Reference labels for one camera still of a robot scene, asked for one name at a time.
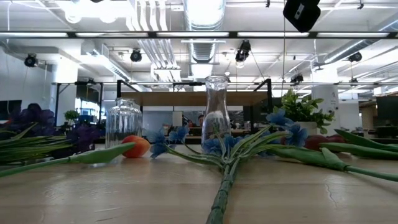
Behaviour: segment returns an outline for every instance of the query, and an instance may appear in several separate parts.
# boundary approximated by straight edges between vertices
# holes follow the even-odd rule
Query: white wall
[[[38,103],[49,109],[53,75],[41,68],[28,68],[24,62],[7,55],[0,48],[0,100],[22,100],[22,109]]]
[[[350,131],[356,127],[362,127],[362,119],[359,116],[359,103],[341,101],[338,113],[340,114],[340,126],[348,128]]]

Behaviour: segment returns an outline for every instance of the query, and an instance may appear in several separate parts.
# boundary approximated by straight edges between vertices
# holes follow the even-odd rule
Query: wooden shelf
[[[140,106],[206,106],[206,92],[122,93]],[[227,106],[252,106],[267,99],[267,92],[227,92]]]

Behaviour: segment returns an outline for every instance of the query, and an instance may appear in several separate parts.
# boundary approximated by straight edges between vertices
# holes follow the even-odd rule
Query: glass jar
[[[117,98],[106,115],[105,147],[121,144],[129,135],[142,136],[142,113],[134,107],[134,100]]]
[[[225,75],[212,75],[206,78],[207,106],[201,131],[201,143],[214,139],[216,132],[223,138],[231,134],[228,110],[226,107],[226,90],[228,78]]]

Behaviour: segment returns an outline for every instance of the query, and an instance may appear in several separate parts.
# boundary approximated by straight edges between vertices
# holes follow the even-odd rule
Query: clear glass vase
[[[201,143],[231,134],[228,110],[226,107],[226,90],[228,78],[225,75],[212,75],[206,78],[207,106],[201,131]]]
[[[116,104],[106,115],[106,148],[121,144],[126,136],[142,136],[142,113],[134,107],[134,100],[117,98]]]

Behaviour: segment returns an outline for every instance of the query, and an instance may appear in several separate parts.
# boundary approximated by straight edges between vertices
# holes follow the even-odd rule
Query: table surface
[[[148,157],[1,178],[0,223],[204,224],[221,174],[171,155]],[[398,171],[395,161],[343,157],[359,167]],[[255,158],[238,170],[224,223],[396,224],[397,211],[398,183]]]

